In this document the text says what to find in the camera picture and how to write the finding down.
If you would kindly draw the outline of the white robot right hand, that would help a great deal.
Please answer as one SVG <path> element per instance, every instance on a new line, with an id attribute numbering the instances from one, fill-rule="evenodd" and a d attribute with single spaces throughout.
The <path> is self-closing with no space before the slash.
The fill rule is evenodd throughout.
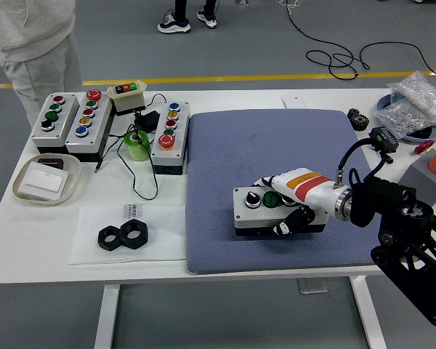
<path id="1" fill-rule="evenodd" d="M 328 217 L 346 220 L 342 203 L 350 189 L 306 168 L 298 168 L 257 180 L 255 186 L 269 187 L 281 199 L 295 205 L 290 214 L 267 227 L 253 229 L 260 236 L 288 236 L 323 231 Z"/>

